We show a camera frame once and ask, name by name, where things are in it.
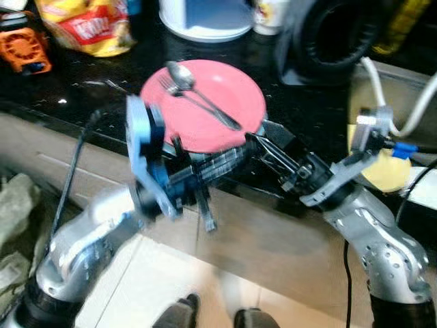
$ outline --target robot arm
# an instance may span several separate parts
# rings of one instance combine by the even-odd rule
[[[371,165],[381,148],[386,113],[361,118],[354,153],[331,167],[282,126],[264,122],[268,138],[246,135],[246,144],[192,163],[175,139],[178,169],[162,162],[164,126],[159,111],[128,97],[127,141],[134,186],[105,191],[56,233],[48,255],[29,283],[23,302],[5,328],[73,327],[87,295],[120,246],[155,216],[176,217],[183,204],[197,200],[207,231],[215,229],[205,186],[249,157],[277,173],[284,190],[324,218],[353,246],[369,277],[374,327],[435,327],[428,260],[422,246],[402,232],[390,210],[350,181]]]

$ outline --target white cable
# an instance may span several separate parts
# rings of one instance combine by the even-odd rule
[[[407,137],[412,131],[419,125],[423,114],[425,113],[429,102],[431,101],[434,94],[437,92],[437,73],[428,81],[425,88],[421,92],[419,99],[412,110],[410,117],[405,123],[404,127],[399,131],[396,129],[395,125],[392,124],[390,127],[392,134],[396,137]]]
[[[373,92],[375,92],[376,103],[379,107],[385,106],[385,97],[382,92],[381,80],[378,71],[376,70],[375,64],[368,57],[361,58],[361,63],[369,73],[371,86],[373,88]]]
[[[375,98],[378,106],[379,107],[385,106],[386,102],[384,98],[384,93],[382,91],[381,80],[375,65],[368,57],[361,58],[361,63],[366,69],[366,71],[369,73],[371,86],[373,88],[373,92],[375,93]],[[437,72],[428,81],[427,85],[423,88],[423,91],[421,92],[419,99],[417,100],[416,105],[414,106],[414,109],[412,110],[410,116],[408,117],[404,127],[399,131],[397,130],[393,122],[390,123],[390,131],[392,132],[392,134],[394,134],[396,137],[409,136],[411,132],[415,130],[417,125],[419,125],[419,122],[421,121],[421,118],[425,113],[425,110],[427,109],[429,102],[431,101],[432,97],[436,92],[437,92]]]

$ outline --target yellow object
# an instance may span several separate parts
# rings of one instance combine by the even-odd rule
[[[348,149],[352,143],[356,125],[348,124]],[[409,160],[396,159],[391,156],[391,149],[380,151],[378,160],[365,169],[362,175],[379,190],[390,193],[402,189],[408,182],[411,163]]]
[[[95,57],[125,53],[130,36],[126,0],[36,0],[44,24],[64,47]]]
[[[404,43],[414,24],[430,5],[432,0],[404,0],[400,9],[391,20],[381,42],[373,46],[375,52],[381,55],[395,53]]]

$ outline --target chip bag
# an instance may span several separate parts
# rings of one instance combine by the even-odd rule
[[[110,57],[135,43],[126,0],[36,0],[36,4],[44,24],[66,48]]]

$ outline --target wire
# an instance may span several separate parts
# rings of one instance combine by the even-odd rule
[[[55,233],[59,227],[59,221],[61,219],[62,213],[64,212],[64,207],[65,207],[66,201],[68,199],[68,195],[70,194],[71,185],[72,185],[72,181],[73,181],[73,177],[74,177],[74,172],[76,170],[77,161],[79,160],[79,156],[81,154],[82,146],[85,143],[85,138],[88,135],[88,132],[90,132],[90,130],[94,126],[94,124],[101,117],[102,117],[102,114],[101,114],[100,110],[98,110],[98,109],[95,110],[91,114],[91,116],[89,117],[88,122],[85,125],[85,128],[83,128],[83,130],[81,132],[81,135],[79,135],[79,138],[78,138],[77,144],[76,144],[76,150],[74,151],[74,155],[73,155],[73,158],[71,160],[70,171],[68,172],[68,174],[66,176],[64,188],[62,189],[61,199],[59,200],[59,204],[57,206],[55,218],[53,219],[53,224],[52,224],[49,240],[51,240],[53,238],[53,236],[55,235]]]
[[[352,317],[352,276],[349,269],[348,251],[349,242],[345,240],[343,248],[343,263],[346,275],[348,276],[348,312],[346,314],[346,328],[350,328],[350,319]]]
[[[382,91],[382,85],[380,76],[378,74],[378,70],[375,67],[375,64],[368,57],[361,58],[361,63],[369,73],[371,86],[373,92],[375,93],[376,102],[379,107],[385,106],[386,101],[384,97],[384,92]],[[399,131],[393,122],[390,123],[390,131],[396,137],[407,137],[411,134],[412,131],[419,125],[425,110],[429,102],[432,100],[432,97],[437,92],[437,72],[433,75],[433,77],[428,81],[426,86],[423,88],[418,100],[416,101],[416,105],[414,109],[411,111],[410,116],[407,119],[404,127]]]
[[[397,210],[396,214],[396,223],[399,225],[399,221],[401,219],[402,214],[405,211],[405,207],[408,201],[408,198],[410,197],[412,190],[417,186],[417,184],[423,179],[424,176],[426,176],[432,169],[437,167],[437,159],[434,159],[426,169],[424,169],[414,180],[414,182],[407,188],[407,192],[405,194],[404,199],[402,200],[401,206],[399,206],[399,210]]]
[[[386,102],[384,92],[382,91],[380,75],[378,74],[378,70],[376,70],[375,64],[368,57],[361,58],[361,63],[369,73],[371,86],[375,93],[376,103],[379,107],[385,106]]]

